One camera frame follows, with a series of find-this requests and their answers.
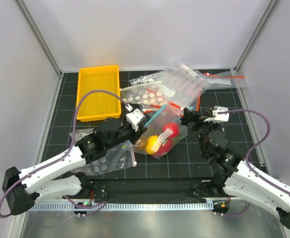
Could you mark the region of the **blue zipper clear bag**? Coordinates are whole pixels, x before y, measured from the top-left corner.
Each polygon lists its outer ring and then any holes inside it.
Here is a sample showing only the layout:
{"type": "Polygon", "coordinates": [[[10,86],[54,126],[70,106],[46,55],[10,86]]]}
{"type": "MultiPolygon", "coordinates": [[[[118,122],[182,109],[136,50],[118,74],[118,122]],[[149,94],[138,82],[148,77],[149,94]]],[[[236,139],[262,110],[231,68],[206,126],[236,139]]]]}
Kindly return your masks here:
{"type": "MultiPolygon", "coordinates": [[[[168,105],[162,106],[151,117],[151,119],[145,124],[145,127],[147,128],[147,131],[145,133],[143,133],[141,137],[145,137],[146,139],[148,139],[152,135],[158,135],[158,139],[157,139],[156,145],[158,145],[158,149],[159,149],[161,144],[166,139],[168,139],[167,134],[162,132],[162,127],[165,124],[169,123],[169,122],[176,122],[179,125],[179,127],[180,127],[179,135],[174,137],[174,138],[169,138],[169,139],[172,139],[172,141],[173,141],[173,146],[172,146],[172,148],[173,148],[178,142],[180,142],[183,138],[185,138],[188,135],[188,129],[187,129],[186,126],[181,125],[181,120],[180,120],[179,116],[177,116],[174,113],[174,111],[171,109],[171,107],[168,106],[168,105]]],[[[131,144],[130,151],[131,152],[135,152],[135,153],[140,153],[140,154],[151,155],[152,156],[152,154],[147,154],[145,149],[142,150],[142,151],[135,150],[134,149],[134,144],[131,144]]]]}

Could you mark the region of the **red apple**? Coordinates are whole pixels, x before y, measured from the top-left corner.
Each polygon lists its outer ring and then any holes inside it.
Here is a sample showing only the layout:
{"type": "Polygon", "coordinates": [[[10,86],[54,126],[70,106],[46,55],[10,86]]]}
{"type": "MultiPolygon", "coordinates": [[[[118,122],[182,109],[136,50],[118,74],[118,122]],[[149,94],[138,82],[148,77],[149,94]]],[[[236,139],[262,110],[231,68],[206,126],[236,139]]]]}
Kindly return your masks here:
{"type": "Polygon", "coordinates": [[[179,135],[180,127],[176,122],[169,122],[162,127],[162,132],[167,134],[168,138],[174,138],[179,135]]]}

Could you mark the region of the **yellow lemon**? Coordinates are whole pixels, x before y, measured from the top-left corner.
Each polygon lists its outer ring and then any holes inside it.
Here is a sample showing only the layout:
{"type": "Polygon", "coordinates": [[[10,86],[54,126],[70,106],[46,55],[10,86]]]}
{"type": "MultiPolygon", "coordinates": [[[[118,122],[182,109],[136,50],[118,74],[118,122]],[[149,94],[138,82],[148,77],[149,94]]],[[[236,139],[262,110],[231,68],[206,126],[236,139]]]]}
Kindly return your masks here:
{"type": "Polygon", "coordinates": [[[158,135],[152,135],[147,139],[147,145],[145,151],[147,154],[153,154],[158,151],[158,145],[156,145],[158,135]]]}

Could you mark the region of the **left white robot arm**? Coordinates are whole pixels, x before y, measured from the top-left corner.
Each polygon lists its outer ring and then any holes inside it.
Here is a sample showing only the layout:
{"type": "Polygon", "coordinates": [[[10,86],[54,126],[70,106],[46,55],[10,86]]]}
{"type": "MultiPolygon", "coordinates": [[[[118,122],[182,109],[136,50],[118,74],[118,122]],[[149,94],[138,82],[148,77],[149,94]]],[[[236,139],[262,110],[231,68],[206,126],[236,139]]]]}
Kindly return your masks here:
{"type": "Polygon", "coordinates": [[[92,184],[83,172],[72,170],[103,158],[107,151],[124,142],[135,143],[147,128],[130,122],[107,120],[92,133],[73,142],[69,149],[33,167],[5,171],[0,199],[7,202],[9,216],[30,210],[37,202],[55,197],[87,198],[92,184]]]}

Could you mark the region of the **red dragon fruit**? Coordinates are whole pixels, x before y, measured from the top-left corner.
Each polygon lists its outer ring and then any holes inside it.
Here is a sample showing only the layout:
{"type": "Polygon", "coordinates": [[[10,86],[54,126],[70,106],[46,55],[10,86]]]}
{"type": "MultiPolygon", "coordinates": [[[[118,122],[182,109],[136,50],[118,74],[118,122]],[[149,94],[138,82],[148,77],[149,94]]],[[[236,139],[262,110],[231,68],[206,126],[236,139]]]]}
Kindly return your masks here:
{"type": "Polygon", "coordinates": [[[157,152],[153,153],[152,156],[154,157],[161,157],[167,154],[173,146],[172,139],[166,139],[160,146],[157,152]]]}

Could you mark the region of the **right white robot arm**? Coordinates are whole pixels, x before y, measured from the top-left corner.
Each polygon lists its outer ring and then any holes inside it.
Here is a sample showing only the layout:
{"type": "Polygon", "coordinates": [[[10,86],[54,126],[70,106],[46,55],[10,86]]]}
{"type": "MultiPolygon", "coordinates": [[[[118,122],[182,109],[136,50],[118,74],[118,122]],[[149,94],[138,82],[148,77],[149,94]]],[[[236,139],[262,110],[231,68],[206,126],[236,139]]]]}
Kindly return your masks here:
{"type": "Polygon", "coordinates": [[[184,109],[182,125],[193,123],[192,131],[198,134],[200,155],[215,170],[209,182],[193,187],[197,197],[234,196],[252,203],[278,217],[290,230],[290,186],[262,172],[249,162],[250,152],[243,155],[225,136],[220,124],[227,122],[229,110],[215,106],[209,115],[184,109]]]}

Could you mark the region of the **brown kiwi fruit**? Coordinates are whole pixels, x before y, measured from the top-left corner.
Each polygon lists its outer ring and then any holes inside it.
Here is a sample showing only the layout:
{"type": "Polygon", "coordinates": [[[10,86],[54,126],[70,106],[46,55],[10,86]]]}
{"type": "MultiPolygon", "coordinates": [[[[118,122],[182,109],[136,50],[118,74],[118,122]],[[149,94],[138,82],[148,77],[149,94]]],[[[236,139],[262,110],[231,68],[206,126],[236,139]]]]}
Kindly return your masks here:
{"type": "Polygon", "coordinates": [[[145,137],[140,137],[134,144],[134,149],[142,151],[147,146],[147,139],[145,137]]]}

